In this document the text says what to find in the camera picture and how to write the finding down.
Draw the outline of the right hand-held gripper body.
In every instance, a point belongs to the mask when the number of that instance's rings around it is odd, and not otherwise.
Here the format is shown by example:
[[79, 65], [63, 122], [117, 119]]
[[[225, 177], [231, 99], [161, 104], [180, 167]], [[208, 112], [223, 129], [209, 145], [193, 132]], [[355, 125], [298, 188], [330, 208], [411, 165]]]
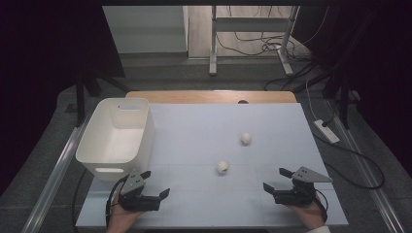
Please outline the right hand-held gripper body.
[[308, 206], [316, 199], [314, 183], [331, 183], [332, 178], [324, 176], [306, 167], [300, 167], [293, 172], [291, 190], [274, 190], [276, 204], [297, 207]]

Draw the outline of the white board sheet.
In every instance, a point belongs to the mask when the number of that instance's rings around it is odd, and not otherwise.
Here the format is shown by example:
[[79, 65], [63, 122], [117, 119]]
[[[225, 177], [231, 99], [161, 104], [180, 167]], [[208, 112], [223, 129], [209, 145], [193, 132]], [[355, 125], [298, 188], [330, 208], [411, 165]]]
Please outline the white board sheet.
[[[169, 196], [156, 212], [143, 215], [141, 229], [272, 228], [300, 221], [263, 189], [289, 190], [279, 169], [325, 165], [301, 106], [292, 104], [153, 104], [154, 144], [143, 190]], [[252, 141], [241, 143], [248, 132]], [[219, 161], [228, 162], [219, 174]], [[116, 181], [94, 177], [78, 226], [103, 228], [105, 205]]]

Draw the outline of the white plastic bin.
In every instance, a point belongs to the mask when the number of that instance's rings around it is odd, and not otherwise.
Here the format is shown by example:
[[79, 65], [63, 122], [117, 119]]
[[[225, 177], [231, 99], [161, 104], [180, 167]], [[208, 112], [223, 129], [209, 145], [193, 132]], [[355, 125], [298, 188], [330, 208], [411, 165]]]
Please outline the white plastic bin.
[[150, 103], [107, 98], [95, 108], [76, 158], [100, 181], [117, 181], [133, 169], [148, 170], [155, 139]]

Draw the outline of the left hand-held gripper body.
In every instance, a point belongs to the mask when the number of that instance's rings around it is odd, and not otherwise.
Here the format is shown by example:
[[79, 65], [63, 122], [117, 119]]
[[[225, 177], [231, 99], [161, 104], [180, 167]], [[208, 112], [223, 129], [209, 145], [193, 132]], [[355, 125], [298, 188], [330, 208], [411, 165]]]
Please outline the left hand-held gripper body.
[[161, 199], [158, 196], [145, 196], [142, 194], [146, 183], [140, 175], [137, 173], [129, 174], [120, 190], [119, 204], [130, 212], [158, 211]]

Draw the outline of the black stand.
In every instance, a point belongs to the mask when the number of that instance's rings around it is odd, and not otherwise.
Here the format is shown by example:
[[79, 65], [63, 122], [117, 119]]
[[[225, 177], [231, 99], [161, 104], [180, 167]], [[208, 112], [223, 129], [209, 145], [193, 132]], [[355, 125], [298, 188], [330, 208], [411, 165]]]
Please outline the black stand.
[[98, 79], [109, 83], [124, 93], [130, 91], [130, 88], [127, 85], [117, 81], [117, 78], [125, 78], [125, 73], [121, 65], [115, 68], [109, 68], [108, 70], [97, 67], [88, 67], [79, 72], [79, 75], [76, 77], [75, 107], [77, 113], [77, 127], [80, 127], [86, 120], [85, 91], [87, 91], [92, 97], [98, 97], [102, 92], [102, 89], [97, 81]]
[[326, 99], [331, 99], [334, 98], [337, 93], [340, 93], [340, 98], [337, 100], [339, 105], [339, 118], [344, 127], [348, 129], [349, 81], [345, 71], [340, 67], [332, 69], [329, 80], [326, 82], [323, 90], [323, 96]]

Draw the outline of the white cabinet panel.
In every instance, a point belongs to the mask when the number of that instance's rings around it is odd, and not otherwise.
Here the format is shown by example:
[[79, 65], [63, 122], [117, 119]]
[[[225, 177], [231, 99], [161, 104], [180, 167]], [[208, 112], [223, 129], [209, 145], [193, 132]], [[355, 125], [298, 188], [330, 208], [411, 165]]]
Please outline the white cabinet panel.
[[188, 51], [186, 6], [104, 6], [118, 53]]

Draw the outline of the black curtain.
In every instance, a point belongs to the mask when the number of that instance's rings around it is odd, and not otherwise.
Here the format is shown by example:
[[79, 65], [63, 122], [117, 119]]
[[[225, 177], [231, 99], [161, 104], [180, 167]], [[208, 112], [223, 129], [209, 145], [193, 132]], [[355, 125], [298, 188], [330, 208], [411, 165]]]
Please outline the black curtain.
[[49, 125], [58, 94], [124, 75], [103, 0], [0, 0], [0, 195]]
[[412, 176], [412, 0], [302, 6], [292, 36], [334, 70], [324, 97], [353, 90], [360, 114]]

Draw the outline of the white metal desk frame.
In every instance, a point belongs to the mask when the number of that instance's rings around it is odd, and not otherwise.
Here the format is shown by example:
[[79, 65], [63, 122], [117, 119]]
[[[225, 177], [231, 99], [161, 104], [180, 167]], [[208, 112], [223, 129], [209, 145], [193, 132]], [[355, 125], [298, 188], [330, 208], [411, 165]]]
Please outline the white metal desk frame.
[[280, 46], [276, 46], [278, 57], [285, 74], [292, 76], [293, 71], [287, 57], [287, 44], [298, 12], [297, 6], [292, 6], [290, 16], [285, 17], [218, 17], [217, 7], [212, 6], [212, 38], [209, 56], [209, 75], [217, 75], [217, 33], [218, 32], [283, 32]]

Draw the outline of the aluminium rail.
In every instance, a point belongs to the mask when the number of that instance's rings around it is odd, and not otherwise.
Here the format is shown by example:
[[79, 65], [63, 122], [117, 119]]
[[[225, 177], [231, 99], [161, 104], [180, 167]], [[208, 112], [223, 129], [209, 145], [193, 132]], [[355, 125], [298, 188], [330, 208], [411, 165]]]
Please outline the aluminium rail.
[[86, 126], [75, 127], [20, 233], [38, 233], [75, 155]]
[[[353, 160], [360, 172], [360, 175], [365, 182], [366, 185], [377, 186], [380, 182], [377, 174], [374, 172], [374, 168], [370, 162], [366, 159], [361, 158], [360, 156], [356, 155], [356, 153], [360, 153], [361, 150], [358, 147], [356, 140], [354, 139], [352, 133], [349, 129], [347, 129], [344, 124], [341, 122], [337, 108], [334, 107], [328, 100], [326, 100], [326, 104], [330, 107], [332, 114], [333, 114], [333, 122], [336, 125], [339, 134], [342, 137], [342, 141], [345, 143], [345, 146], [354, 151], [355, 154], [353, 155]], [[383, 188], [373, 189], [370, 191], [372, 196], [372, 200], [374, 201], [377, 209], [383, 218], [387, 228], [389, 229], [390, 233], [406, 233], [406, 228], [404, 224], [401, 222], [398, 214], [395, 211], [390, 199], [388, 198], [387, 194], [385, 193]]]

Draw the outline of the wooden table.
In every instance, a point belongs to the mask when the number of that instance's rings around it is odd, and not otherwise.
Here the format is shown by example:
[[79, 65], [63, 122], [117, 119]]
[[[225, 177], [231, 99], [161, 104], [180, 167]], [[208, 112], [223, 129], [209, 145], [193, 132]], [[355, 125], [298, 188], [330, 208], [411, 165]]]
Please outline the wooden table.
[[163, 104], [296, 103], [290, 91], [155, 90], [130, 91], [126, 97], [145, 98], [151, 103]]

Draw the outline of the person's left hand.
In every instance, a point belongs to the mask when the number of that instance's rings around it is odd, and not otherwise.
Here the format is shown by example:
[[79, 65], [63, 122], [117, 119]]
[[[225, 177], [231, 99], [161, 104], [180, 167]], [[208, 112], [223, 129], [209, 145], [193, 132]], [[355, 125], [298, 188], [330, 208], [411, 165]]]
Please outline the person's left hand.
[[109, 224], [106, 233], [126, 233], [143, 212], [126, 211], [115, 198], [111, 204]]

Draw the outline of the white power strip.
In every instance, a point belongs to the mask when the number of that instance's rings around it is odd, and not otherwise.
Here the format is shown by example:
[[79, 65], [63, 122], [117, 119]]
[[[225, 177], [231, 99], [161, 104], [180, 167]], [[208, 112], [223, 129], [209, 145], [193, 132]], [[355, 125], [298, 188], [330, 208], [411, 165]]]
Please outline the white power strip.
[[317, 119], [314, 121], [315, 126], [321, 132], [321, 134], [332, 144], [336, 144], [340, 141], [337, 135], [327, 126], [327, 124], [321, 120]]

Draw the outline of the person's right hand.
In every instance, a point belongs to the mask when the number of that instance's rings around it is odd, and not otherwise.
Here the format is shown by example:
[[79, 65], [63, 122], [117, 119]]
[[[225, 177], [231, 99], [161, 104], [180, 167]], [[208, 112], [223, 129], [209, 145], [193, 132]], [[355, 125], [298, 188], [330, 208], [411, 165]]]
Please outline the person's right hand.
[[288, 205], [288, 208], [298, 216], [308, 231], [325, 225], [321, 209], [314, 203], [305, 207]]

